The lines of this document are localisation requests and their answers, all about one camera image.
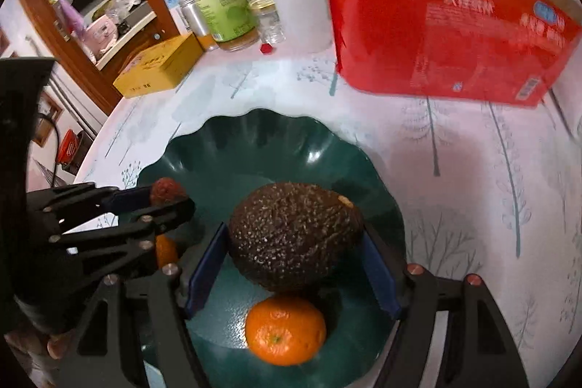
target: yellow tin box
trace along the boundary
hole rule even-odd
[[[139,52],[113,85],[125,97],[173,89],[202,53],[200,43],[191,33],[171,38]]]

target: cable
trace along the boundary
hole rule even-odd
[[[39,112],[39,117],[41,119],[45,119],[45,121],[47,121],[55,130],[55,134],[56,134],[56,153],[55,153],[55,165],[54,168],[52,169],[52,181],[51,181],[51,188],[55,187],[55,181],[56,181],[56,165],[57,162],[59,161],[59,147],[60,147],[60,135],[59,135],[59,130],[56,128],[56,124],[53,121],[53,119],[51,119],[48,115],[46,114],[42,114]]]

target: teal fruit bowl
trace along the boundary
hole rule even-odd
[[[140,174],[138,185],[161,177],[180,182],[196,203],[193,221],[170,234],[179,245],[204,245],[251,191],[279,181],[315,183],[347,196],[382,238],[404,254],[402,216],[369,158],[310,117],[256,109],[213,117],[173,139]],[[342,388],[362,377],[382,351],[393,321],[380,310],[358,255],[304,296],[324,313],[328,338],[306,364],[275,367],[254,357],[244,337],[249,309],[270,296],[246,280],[227,256],[203,310],[186,322],[214,388]],[[156,365],[152,348],[146,361]]]

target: countertop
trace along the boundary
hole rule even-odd
[[[333,49],[292,53],[207,53],[176,89],[121,100],[77,181],[134,187],[170,140],[213,116],[311,116],[368,154],[402,211],[410,262],[482,275],[531,387],[545,387],[582,333],[581,153],[549,96],[519,109],[371,95],[335,73]],[[82,228],[115,223],[105,215]],[[434,385],[445,332],[441,314],[424,384]]]
[[[123,35],[120,39],[118,39],[113,46],[107,50],[107,52],[101,57],[101,59],[95,65],[97,69],[100,71],[102,70],[105,65],[109,62],[115,54],[121,50],[129,40],[131,40],[137,32],[143,29],[147,24],[149,24],[152,20],[156,18],[155,12],[150,12],[147,14],[143,19],[141,19],[138,23],[136,23],[125,35]]]

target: white plastic bottle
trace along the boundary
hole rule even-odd
[[[326,0],[274,0],[287,41],[299,52],[316,53],[332,41]]]

